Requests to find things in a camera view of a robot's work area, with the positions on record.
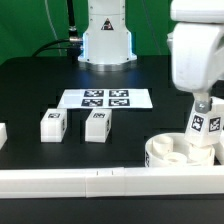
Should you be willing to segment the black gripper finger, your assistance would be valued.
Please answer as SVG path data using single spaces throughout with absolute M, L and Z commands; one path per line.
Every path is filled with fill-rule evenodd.
M 212 100 L 209 93 L 195 93 L 195 111 L 206 114 L 211 110 Z

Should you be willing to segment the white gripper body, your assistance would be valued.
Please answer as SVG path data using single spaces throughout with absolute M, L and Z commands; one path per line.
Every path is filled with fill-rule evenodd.
M 224 0 L 172 0 L 172 79 L 177 89 L 207 93 L 224 76 Z

